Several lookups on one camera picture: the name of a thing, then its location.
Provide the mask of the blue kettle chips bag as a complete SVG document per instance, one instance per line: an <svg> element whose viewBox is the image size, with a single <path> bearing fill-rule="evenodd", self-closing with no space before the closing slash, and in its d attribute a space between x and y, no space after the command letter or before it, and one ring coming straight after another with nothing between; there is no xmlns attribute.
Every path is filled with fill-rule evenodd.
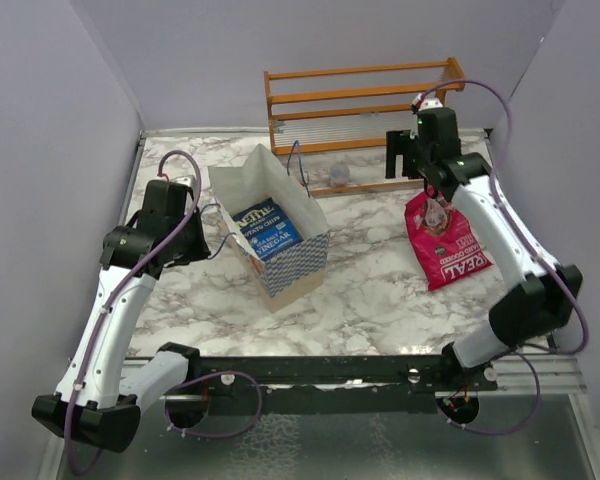
<svg viewBox="0 0 600 480"><path fill-rule="evenodd" d="M272 198L233 215L232 220L261 260L272 258L302 242L288 215Z"/></svg>

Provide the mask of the checkered paper bag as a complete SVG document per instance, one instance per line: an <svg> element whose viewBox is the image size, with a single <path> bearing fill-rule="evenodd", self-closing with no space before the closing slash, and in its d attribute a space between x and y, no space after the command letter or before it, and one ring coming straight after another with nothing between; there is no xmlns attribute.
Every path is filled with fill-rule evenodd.
<svg viewBox="0 0 600 480"><path fill-rule="evenodd" d="M323 284L330 226L306 183L261 144L242 165L208 175L227 243L270 312Z"/></svg>

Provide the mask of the pink real chips bag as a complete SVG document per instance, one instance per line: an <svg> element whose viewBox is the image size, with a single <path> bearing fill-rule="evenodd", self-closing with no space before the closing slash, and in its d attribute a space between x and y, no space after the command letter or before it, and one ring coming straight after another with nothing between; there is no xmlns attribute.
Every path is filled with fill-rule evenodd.
<svg viewBox="0 0 600 480"><path fill-rule="evenodd" d="M466 217L441 194L421 192L405 205L406 231L428 290L436 291L492 262L474 236Z"/></svg>

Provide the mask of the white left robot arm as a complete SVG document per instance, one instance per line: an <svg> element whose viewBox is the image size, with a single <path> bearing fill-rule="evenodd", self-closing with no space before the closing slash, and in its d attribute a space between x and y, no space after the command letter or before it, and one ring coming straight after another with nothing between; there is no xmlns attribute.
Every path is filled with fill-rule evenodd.
<svg viewBox="0 0 600 480"><path fill-rule="evenodd" d="M141 208L103 240L94 304L76 353L54 393L38 396L32 416L50 432L120 453L142 414L171 388L186 395L201 371L188 347L168 347L141 370L122 369L139 315L163 270L209 259L193 183L151 180Z"/></svg>

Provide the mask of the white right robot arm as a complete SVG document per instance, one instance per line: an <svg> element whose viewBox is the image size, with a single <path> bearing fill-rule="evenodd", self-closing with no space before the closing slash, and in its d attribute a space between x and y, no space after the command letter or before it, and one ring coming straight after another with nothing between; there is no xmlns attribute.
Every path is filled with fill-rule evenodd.
<svg viewBox="0 0 600 480"><path fill-rule="evenodd" d="M508 206L487 160L465 153L454 110L437 100L414 109L414 130L386 135L386 175L420 178L423 190L405 205L408 239L431 291L498 267L506 286L485 324L446 345L441 383L461 391L496 357L567 325L582 284L534 238Z"/></svg>

